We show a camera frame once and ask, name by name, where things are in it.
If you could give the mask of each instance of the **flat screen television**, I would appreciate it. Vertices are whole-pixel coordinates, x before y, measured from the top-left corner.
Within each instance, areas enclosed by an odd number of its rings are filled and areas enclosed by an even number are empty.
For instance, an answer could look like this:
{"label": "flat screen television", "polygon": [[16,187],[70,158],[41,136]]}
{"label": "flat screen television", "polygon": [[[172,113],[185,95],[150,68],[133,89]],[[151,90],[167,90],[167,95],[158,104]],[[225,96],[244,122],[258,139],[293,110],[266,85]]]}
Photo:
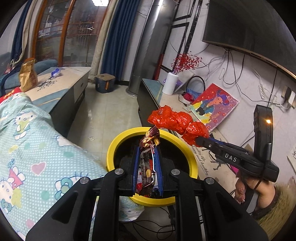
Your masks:
{"label": "flat screen television", "polygon": [[253,55],[296,81],[296,41],[266,0],[210,0],[203,42]]}

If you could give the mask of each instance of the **fur sleeve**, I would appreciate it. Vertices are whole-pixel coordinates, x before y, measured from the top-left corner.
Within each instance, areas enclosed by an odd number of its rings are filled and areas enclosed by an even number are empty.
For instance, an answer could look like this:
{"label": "fur sleeve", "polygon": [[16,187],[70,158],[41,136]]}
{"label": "fur sleeve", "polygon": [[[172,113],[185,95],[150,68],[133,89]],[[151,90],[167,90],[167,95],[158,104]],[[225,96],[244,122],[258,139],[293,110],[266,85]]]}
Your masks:
{"label": "fur sleeve", "polygon": [[276,188],[280,192],[278,202],[268,214],[257,220],[267,233],[269,240],[272,240],[281,230],[296,203],[295,194],[292,193],[288,185],[276,185]]}

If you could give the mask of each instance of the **silver screw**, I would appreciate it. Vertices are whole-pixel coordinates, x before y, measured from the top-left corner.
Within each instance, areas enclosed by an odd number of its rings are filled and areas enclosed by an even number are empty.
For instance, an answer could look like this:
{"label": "silver screw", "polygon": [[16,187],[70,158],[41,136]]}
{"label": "silver screw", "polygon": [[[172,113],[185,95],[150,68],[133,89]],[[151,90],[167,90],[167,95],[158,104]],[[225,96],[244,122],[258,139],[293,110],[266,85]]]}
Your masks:
{"label": "silver screw", "polygon": [[114,172],[115,172],[115,174],[120,175],[120,174],[123,174],[123,169],[118,168]]}
{"label": "silver screw", "polygon": [[172,173],[173,175],[179,175],[179,174],[180,174],[180,170],[178,170],[178,169],[173,169],[173,170],[171,170],[171,173]]}
{"label": "silver screw", "polygon": [[205,180],[205,182],[207,183],[207,184],[214,184],[214,182],[215,182],[215,180],[213,179],[213,178],[211,178],[211,177],[208,177],[206,180]]}
{"label": "silver screw", "polygon": [[82,177],[82,178],[80,178],[80,183],[81,183],[81,184],[87,184],[88,181],[89,181],[89,179],[88,179],[87,177]]}

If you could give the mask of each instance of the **colorful canvas painting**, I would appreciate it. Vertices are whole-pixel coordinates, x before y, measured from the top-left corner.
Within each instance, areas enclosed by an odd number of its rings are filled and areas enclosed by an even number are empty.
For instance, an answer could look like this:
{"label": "colorful canvas painting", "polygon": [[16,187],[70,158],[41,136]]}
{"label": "colorful canvas painting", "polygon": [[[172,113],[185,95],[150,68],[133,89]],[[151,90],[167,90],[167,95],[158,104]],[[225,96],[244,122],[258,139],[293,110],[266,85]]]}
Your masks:
{"label": "colorful canvas painting", "polygon": [[237,106],[238,100],[215,84],[211,84],[192,104],[190,110],[209,131],[219,125]]}

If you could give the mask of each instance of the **hello kitty fabric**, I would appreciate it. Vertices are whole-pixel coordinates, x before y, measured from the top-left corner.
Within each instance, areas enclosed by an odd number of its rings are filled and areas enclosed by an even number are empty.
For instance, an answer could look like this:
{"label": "hello kitty fabric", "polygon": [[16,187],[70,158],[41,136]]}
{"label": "hello kitty fabric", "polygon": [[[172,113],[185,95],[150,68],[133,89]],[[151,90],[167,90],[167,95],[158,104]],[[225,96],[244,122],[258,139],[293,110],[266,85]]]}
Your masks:
{"label": "hello kitty fabric", "polygon": [[[0,99],[0,208],[25,240],[34,224],[81,177],[103,177],[97,157],[59,135],[48,113],[20,90]],[[120,198],[120,221],[144,210]]]}

